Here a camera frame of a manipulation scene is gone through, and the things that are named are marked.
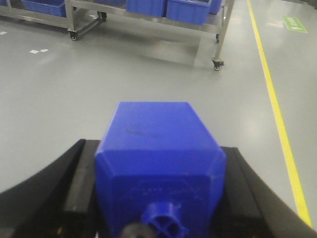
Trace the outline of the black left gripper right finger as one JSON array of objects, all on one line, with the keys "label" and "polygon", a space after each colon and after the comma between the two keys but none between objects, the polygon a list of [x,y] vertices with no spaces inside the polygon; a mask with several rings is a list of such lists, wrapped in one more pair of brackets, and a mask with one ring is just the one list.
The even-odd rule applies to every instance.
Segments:
[{"label": "black left gripper right finger", "polygon": [[315,238],[309,227],[251,168],[235,147],[227,156],[224,195],[211,220],[212,238]]}]

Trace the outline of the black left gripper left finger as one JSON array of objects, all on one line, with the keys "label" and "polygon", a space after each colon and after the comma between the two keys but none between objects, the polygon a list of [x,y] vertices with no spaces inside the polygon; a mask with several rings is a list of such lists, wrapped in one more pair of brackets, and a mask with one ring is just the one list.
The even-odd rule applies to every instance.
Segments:
[{"label": "black left gripper left finger", "polygon": [[2,238],[94,238],[95,151],[80,139],[47,167],[0,194]]}]

